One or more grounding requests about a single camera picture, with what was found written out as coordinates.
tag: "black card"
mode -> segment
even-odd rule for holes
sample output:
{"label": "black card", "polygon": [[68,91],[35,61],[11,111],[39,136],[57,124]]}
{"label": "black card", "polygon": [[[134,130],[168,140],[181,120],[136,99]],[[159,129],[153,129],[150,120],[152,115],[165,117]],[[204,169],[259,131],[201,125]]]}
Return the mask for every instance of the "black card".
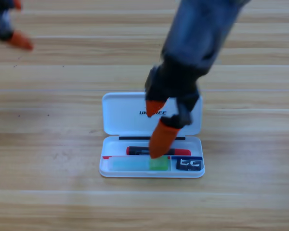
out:
{"label": "black card", "polygon": [[177,170],[200,171],[201,170],[201,161],[179,158],[177,160]]}

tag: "orange fingertip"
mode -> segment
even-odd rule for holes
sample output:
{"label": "orange fingertip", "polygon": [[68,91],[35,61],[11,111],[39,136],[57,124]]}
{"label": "orange fingertip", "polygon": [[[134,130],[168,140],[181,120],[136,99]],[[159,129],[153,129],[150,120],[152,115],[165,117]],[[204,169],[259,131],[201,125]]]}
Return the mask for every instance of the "orange fingertip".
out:
{"label": "orange fingertip", "polygon": [[158,122],[149,143],[149,153],[152,159],[159,158],[166,154],[175,141],[180,129],[171,128]]}
{"label": "orange fingertip", "polygon": [[154,100],[146,100],[146,114],[148,117],[152,117],[155,113],[157,113],[166,102],[163,101],[154,101]]}

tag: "blurred robotic arm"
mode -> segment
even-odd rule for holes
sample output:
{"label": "blurred robotic arm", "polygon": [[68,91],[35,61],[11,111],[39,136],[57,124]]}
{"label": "blurred robotic arm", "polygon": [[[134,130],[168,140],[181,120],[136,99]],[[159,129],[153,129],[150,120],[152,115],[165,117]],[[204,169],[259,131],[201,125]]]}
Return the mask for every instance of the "blurred robotic arm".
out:
{"label": "blurred robotic arm", "polygon": [[178,132],[193,123],[191,111],[199,99],[197,80],[215,62],[242,8],[250,0],[182,0],[164,43],[163,63],[154,66],[145,83],[148,117],[175,98],[178,114],[162,116],[149,143],[158,158],[171,147]]}

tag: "green eraser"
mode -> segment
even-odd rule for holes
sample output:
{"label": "green eraser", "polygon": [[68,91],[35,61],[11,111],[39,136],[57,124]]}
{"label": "green eraser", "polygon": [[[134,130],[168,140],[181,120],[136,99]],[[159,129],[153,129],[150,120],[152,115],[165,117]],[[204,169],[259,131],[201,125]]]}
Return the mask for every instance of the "green eraser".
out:
{"label": "green eraser", "polygon": [[168,157],[161,156],[156,159],[150,159],[150,170],[152,171],[166,171],[168,170]]}

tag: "red marker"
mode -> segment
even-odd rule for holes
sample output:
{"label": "red marker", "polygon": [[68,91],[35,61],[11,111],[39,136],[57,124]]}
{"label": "red marker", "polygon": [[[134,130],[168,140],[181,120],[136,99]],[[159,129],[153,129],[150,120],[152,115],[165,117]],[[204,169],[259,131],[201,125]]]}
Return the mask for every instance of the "red marker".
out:
{"label": "red marker", "polygon": [[[149,155],[149,148],[130,146],[126,149],[126,155]],[[191,155],[191,151],[172,148],[164,155]]]}

